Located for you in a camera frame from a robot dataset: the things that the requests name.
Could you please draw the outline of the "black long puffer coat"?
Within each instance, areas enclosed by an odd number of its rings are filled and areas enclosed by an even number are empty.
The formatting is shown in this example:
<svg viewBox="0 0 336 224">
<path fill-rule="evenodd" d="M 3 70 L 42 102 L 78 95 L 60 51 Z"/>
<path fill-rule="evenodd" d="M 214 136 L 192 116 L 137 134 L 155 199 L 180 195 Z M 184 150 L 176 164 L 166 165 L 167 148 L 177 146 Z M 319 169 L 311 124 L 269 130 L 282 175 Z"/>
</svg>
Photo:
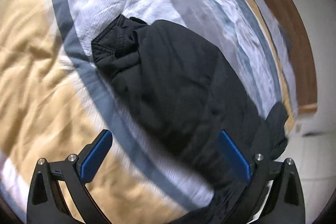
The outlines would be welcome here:
<svg viewBox="0 0 336 224">
<path fill-rule="evenodd" d="M 219 48 L 167 20 L 118 16 L 92 40 L 93 61 L 132 118 L 213 186 L 210 204 L 178 223 L 223 223 L 244 185 L 219 148 L 228 133 L 244 155 L 274 160 L 288 143 L 288 114 L 275 103 L 260 116 Z"/>
</svg>

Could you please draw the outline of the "striped bed duvet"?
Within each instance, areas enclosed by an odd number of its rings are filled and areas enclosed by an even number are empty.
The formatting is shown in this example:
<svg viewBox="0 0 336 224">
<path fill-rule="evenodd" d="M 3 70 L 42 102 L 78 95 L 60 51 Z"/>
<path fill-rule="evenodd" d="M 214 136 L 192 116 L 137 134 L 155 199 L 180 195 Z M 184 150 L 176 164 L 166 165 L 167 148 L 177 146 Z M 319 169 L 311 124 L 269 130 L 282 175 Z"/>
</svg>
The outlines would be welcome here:
<svg viewBox="0 0 336 224">
<path fill-rule="evenodd" d="M 214 43 L 262 117 L 298 112 L 294 71 L 263 0 L 1 0 L 1 198 L 26 220 L 39 158 L 62 160 L 108 128 L 113 146 L 93 198 L 114 223 L 168 223 L 204 207 L 213 190 L 152 141 L 96 71 L 91 41 L 118 15 L 183 25 Z"/>
</svg>

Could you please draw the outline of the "wooden headboard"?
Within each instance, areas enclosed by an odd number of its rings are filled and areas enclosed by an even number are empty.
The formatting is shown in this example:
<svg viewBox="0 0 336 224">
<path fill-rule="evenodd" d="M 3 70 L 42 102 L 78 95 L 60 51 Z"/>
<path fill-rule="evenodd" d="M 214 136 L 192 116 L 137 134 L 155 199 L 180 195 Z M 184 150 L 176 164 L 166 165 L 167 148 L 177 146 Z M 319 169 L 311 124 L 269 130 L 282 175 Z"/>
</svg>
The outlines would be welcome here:
<svg viewBox="0 0 336 224">
<path fill-rule="evenodd" d="M 295 74 L 298 114 L 318 110 L 317 75 L 309 38 L 293 0 L 264 0 L 289 39 L 289 59 Z"/>
</svg>

